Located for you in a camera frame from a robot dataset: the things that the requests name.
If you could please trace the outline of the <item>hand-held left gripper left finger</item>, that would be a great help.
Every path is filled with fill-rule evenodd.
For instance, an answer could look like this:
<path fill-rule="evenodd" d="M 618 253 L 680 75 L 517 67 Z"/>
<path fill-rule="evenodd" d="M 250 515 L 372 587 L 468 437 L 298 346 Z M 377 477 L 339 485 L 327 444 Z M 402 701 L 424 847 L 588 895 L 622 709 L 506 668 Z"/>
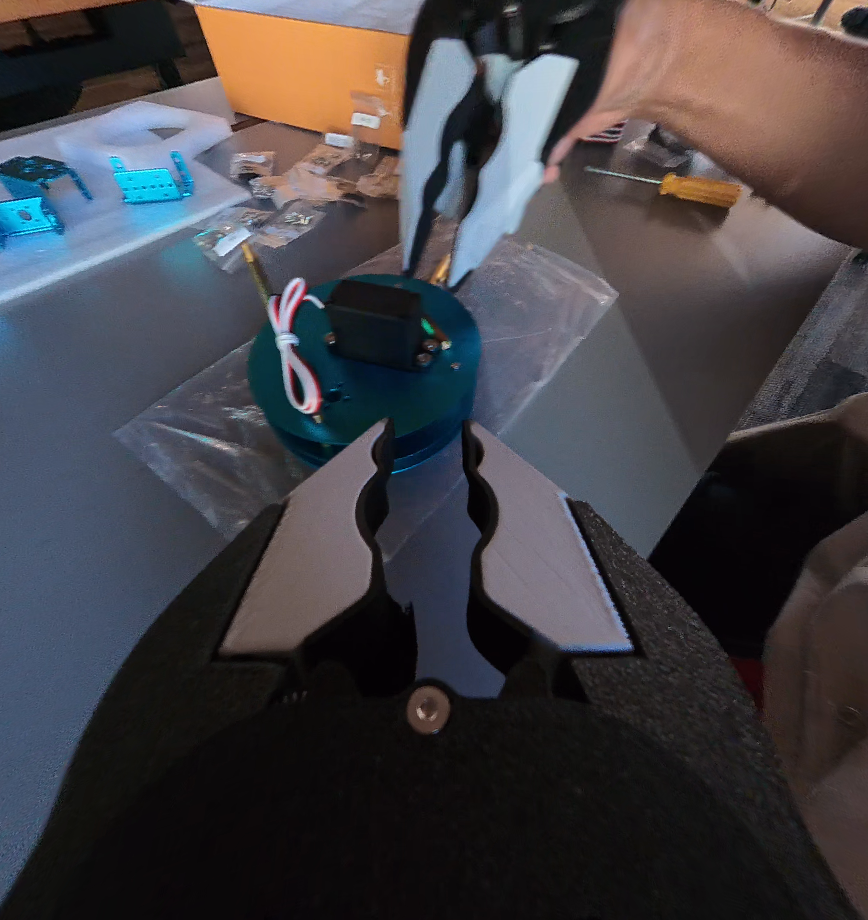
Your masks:
<path fill-rule="evenodd" d="M 388 517 L 394 421 L 371 425 L 294 489 L 221 641 L 223 659 L 291 659 L 390 600 L 377 535 Z"/>

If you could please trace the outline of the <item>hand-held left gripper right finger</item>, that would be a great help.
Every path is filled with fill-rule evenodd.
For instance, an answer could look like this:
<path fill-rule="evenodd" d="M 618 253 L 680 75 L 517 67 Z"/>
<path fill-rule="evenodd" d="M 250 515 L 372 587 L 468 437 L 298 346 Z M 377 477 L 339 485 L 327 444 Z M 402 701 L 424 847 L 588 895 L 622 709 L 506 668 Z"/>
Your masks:
<path fill-rule="evenodd" d="M 566 492 L 477 422 L 463 424 L 467 512 L 479 530 L 467 627 L 484 656 L 631 655 L 601 564 Z"/>

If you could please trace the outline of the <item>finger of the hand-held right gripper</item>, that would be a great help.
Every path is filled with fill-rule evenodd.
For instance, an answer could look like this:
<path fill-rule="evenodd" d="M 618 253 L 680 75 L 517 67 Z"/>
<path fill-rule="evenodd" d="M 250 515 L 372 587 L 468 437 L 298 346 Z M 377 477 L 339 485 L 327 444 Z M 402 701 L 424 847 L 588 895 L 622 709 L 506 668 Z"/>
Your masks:
<path fill-rule="evenodd" d="M 466 130 L 476 81 L 474 56 L 461 39 L 431 43 L 403 134 L 400 178 L 402 271 L 412 277 L 448 186 L 451 155 Z"/>
<path fill-rule="evenodd" d="M 538 56 L 531 62 L 483 56 L 486 98 L 501 116 L 497 145 L 478 174 L 477 191 L 459 224 L 451 254 L 449 287 L 457 287 L 497 243 L 520 227 L 543 183 L 543 149 L 568 90 L 578 59 Z"/>

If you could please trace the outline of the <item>blue round turntable base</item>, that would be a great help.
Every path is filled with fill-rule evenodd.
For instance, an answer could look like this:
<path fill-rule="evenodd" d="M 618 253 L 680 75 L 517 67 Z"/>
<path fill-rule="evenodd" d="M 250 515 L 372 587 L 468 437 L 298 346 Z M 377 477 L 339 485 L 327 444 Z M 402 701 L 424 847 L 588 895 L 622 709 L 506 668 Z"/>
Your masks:
<path fill-rule="evenodd" d="M 309 287 L 294 278 L 265 305 L 247 377 L 256 405 L 279 441 L 312 466 L 323 466 L 372 424 L 394 421 L 394 467 L 405 470 L 438 454 L 474 406 L 482 341 L 456 295 L 392 274 L 347 278 L 420 293 L 426 334 L 417 369 L 394 371 L 344 360 L 325 301 L 336 283 Z"/>

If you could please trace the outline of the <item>black servo motor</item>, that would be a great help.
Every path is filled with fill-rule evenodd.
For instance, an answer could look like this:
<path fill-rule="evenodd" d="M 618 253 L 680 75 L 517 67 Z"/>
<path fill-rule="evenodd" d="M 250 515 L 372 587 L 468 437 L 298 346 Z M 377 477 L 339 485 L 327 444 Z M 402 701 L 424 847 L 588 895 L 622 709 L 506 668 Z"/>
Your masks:
<path fill-rule="evenodd" d="M 420 293 L 381 282 L 345 279 L 325 301 L 338 357 L 412 372 L 426 337 Z"/>

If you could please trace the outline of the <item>person's right forearm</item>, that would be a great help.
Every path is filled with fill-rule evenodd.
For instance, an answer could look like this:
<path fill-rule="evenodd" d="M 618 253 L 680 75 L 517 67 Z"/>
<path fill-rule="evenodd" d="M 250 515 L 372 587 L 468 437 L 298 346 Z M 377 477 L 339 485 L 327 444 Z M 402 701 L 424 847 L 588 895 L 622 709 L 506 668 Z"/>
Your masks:
<path fill-rule="evenodd" d="M 652 2 L 647 114 L 798 223 L 868 250 L 868 41 L 738 2 Z"/>

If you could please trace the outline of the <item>grey desk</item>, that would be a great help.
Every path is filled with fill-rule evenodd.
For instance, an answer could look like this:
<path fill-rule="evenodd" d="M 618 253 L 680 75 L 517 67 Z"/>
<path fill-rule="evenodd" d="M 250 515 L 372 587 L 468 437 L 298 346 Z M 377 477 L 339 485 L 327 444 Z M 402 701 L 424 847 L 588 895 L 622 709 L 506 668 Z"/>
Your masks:
<path fill-rule="evenodd" d="M 648 553 L 847 247 L 762 201 L 724 216 L 584 172 L 520 240 L 618 291 L 503 439 Z M 259 326 L 190 228 L 0 309 L 0 903 L 99 697 L 225 542 L 114 432 Z"/>

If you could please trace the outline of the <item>person's right hand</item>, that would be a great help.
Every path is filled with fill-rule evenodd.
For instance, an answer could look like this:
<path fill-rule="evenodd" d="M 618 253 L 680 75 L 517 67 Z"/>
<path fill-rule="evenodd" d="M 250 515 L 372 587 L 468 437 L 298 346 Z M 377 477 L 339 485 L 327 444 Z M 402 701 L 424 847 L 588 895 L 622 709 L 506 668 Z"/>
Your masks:
<path fill-rule="evenodd" d="M 575 145 L 631 119 L 673 121 L 686 4 L 630 1 L 619 13 L 600 89 L 578 122 L 553 148 L 544 183 L 553 183 Z"/>

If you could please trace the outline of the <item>orange cardboard box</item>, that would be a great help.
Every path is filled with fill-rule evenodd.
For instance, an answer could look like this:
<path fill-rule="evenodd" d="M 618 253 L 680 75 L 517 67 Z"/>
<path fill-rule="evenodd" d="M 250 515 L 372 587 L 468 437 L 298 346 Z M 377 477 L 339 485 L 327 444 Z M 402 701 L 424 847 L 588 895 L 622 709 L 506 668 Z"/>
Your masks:
<path fill-rule="evenodd" d="M 405 63 L 420 1 L 192 2 L 235 112 L 400 149 Z"/>

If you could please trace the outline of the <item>pile of small screw bags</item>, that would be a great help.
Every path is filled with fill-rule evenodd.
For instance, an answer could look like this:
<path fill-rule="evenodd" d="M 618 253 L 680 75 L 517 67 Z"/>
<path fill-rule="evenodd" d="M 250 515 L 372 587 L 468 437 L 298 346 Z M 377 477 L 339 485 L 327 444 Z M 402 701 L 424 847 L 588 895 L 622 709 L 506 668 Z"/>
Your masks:
<path fill-rule="evenodd" d="M 223 271 L 239 270 L 244 249 L 252 254 L 290 246 L 336 211 L 358 212 L 369 201 L 397 198 L 399 155 L 357 134 L 327 132 L 286 169 L 268 150 L 244 150 L 229 159 L 228 178 L 250 203 L 233 205 L 199 225 L 198 252 Z"/>

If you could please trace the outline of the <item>clear plastic bag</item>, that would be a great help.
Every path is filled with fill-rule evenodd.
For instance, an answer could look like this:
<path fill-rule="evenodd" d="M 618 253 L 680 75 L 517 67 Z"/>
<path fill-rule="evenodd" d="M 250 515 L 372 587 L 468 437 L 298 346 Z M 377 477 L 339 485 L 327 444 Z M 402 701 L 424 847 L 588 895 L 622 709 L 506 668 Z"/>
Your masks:
<path fill-rule="evenodd" d="M 465 417 L 505 437 L 616 298 L 607 282 L 543 247 L 500 243 L 459 291 L 481 338 Z M 225 539 L 317 469 L 282 443 L 252 393 L 249 356 L 267 333 L 264 326 L 115 433 Z"/>

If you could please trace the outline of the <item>red badge card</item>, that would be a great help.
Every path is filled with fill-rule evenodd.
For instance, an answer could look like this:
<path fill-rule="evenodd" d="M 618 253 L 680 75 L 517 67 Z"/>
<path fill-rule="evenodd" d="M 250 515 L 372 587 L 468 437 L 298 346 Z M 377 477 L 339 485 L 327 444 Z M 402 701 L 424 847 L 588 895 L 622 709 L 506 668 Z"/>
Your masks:
<path fill-rule="evenodd" d="M 763 666 L 760 659 L 731 655 L 730 662 L 739 674 L 753 701 L 754 707 L 763 712 Z"/>

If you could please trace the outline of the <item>white foam tray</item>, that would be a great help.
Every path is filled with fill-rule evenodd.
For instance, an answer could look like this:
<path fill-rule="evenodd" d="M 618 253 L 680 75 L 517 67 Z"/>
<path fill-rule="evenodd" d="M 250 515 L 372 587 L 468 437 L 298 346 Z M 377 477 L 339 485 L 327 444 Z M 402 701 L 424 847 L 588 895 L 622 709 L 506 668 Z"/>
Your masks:
<path fill-rule="evenodd" d="M 247 199 L 245 190 L 197 160 L 231 136 L 230 123 L 218 116 L 138 100 L 0 140 L 0 163 L 28 155 L 58 159 L 79 173 L 94 196 L 86 201 L 68 179 L 52 186 L 49 202 L 60 214 L 65 233 L 14 238 L 0 249 L 0 305 Z M 183 156 L 194 178 L 194 193 L 181 201 L 125 203 L 109 158 L 120 157 L 128 169 L 173 170 L 171 151 Z M 0 201 L 9 199 L 0 184 Z"/>

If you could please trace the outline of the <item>small blue angled bracket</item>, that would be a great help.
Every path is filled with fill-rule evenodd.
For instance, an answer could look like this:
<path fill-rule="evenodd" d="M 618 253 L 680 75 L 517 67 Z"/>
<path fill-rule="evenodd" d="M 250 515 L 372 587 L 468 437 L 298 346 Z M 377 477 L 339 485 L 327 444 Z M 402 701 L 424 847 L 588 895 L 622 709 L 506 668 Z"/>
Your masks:
<path fill-rule="evenodd" d="M 42 196 L 0 201 L 0 249 L 10 240 L 46 233 L 63 235 L 60 214 Z"/>

